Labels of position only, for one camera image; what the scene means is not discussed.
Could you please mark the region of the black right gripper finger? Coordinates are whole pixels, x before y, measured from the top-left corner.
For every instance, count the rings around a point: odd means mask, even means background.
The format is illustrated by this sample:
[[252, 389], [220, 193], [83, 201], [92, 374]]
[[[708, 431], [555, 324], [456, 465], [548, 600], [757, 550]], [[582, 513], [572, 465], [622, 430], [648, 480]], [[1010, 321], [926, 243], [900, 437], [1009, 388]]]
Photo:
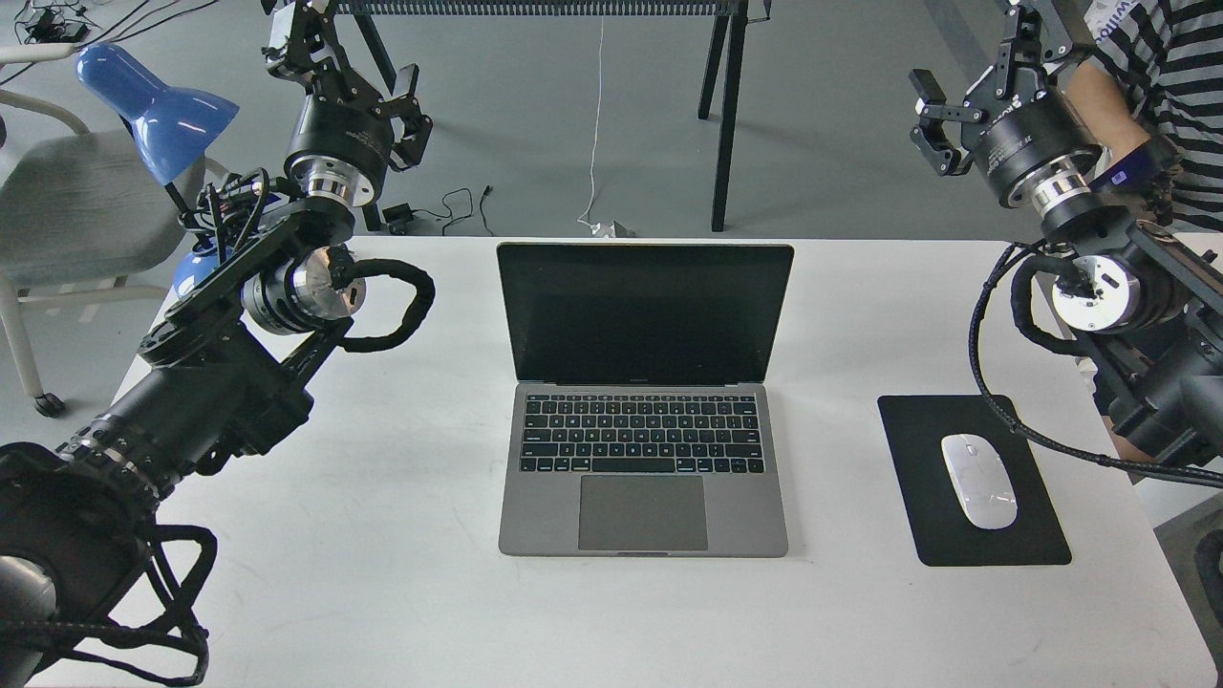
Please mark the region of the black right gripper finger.
[[1049, 97], [1058, 70], [1076, 57], [1076, 9], [1073, 1], [997, 1], [1004, 13], [992, 75], [997, 101], [1035, 101]]
[[909, 73], [909, 79], [918, 97], [914, 104], [918, 121], [910, 131], [910, 141], [939, 176], [967, 174], [974, 165], [969, 160], [970, 154], [951, 144], [945, 134], [944, 123], [981, 123], [985, 119], [983, 110], [969, 105], [949, 105], [945, 93], [929, 70], [914, 68]]

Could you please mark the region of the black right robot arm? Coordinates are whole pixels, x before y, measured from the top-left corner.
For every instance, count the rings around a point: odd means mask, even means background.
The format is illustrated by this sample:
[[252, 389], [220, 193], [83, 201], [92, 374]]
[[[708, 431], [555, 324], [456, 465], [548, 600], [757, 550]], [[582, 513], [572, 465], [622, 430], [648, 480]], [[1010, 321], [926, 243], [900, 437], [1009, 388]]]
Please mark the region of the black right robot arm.
[[1003, 1], [993, 61], [949, 101], [914, 70], [912, 142], [936, 174], [978, 166], [1043, 240], [1008, 248], [1015, 328], [1098, 371], [1139, 477], [1221, 486], [1221, 274], [1179, 229], [1221, 230], [1221, 4], [1131, 1], [1088, 29], [1071, 1]]

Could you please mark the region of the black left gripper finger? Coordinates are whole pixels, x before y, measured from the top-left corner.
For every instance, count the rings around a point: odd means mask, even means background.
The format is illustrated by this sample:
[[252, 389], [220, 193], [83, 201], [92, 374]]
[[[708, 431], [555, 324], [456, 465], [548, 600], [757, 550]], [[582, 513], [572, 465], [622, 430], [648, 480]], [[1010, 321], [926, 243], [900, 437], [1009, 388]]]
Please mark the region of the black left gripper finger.
[[263, 49], [268, 73], [302, 86], [311, 97], [347, 95], [349, 57], [333, 26], [333, 2], [289, 1], [276, 10], [265, 5], [265, 12], [272, 18]]
[[393, 93], [382, 103], [382, 119], [397, 121], [400, 125], [390, 152], [390, 167], [397, 174], [404, 174], [423, 161], [433, 130], [433, 121], [419, 108], [416, 95], [418, 78], [417, 64], [401, 67], [395, 75]]

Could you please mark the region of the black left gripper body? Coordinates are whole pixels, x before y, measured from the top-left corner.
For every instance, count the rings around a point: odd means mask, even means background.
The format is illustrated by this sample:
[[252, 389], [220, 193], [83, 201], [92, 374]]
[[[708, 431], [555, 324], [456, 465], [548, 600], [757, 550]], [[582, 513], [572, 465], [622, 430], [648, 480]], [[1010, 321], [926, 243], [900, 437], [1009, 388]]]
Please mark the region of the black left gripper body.
[[383, 187], [393, 152], [393, 125], [371, 112], [306, 97], [287, 147], [285, 174], [309, 160], [349, 164], [373, 185]]

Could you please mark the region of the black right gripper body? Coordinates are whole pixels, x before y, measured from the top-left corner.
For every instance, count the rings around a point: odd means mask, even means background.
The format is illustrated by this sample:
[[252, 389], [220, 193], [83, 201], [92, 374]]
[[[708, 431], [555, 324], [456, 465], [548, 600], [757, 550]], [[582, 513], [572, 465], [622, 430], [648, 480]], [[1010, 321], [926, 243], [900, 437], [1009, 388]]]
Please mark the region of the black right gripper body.
[[1022, 204], [1022, 185], [1032, 174], [1068, 160], [1087, 174], [1102, 147], [1064, 97], [1047, 92], [1021, 106], [1010, 105], [978, 136], [974, 163], [1000, 207]]

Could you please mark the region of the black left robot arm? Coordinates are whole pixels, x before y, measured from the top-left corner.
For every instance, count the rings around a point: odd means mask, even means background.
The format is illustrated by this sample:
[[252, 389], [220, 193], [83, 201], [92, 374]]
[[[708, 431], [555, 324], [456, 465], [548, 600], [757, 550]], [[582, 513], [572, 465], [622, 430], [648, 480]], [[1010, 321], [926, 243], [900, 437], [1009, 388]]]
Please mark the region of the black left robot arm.
[[437, 288], [399, 260], [357, 260], [353, 214], [379, 199], [389, 170], [422, 161], [432, 120], [415, 95], [371, 84], [333, 18], [346, 1], [263, 5], [275, 77], [306, 99], [284, 164], [202, 192], [198, 213], [218, 263], [139, 343], [148, 374], [57, 448], [2, 447], [2, 684], [26, 686], [61, 660], [95, 661], [86, 639], [163, 646], [194, 657], [208, 632], [194, 613], [216, 561], [205, 527], [157, 512], [183, 478], [260, 456], [309, 418], [309, 380], [336, 349], [394, 349], [415, 334]]

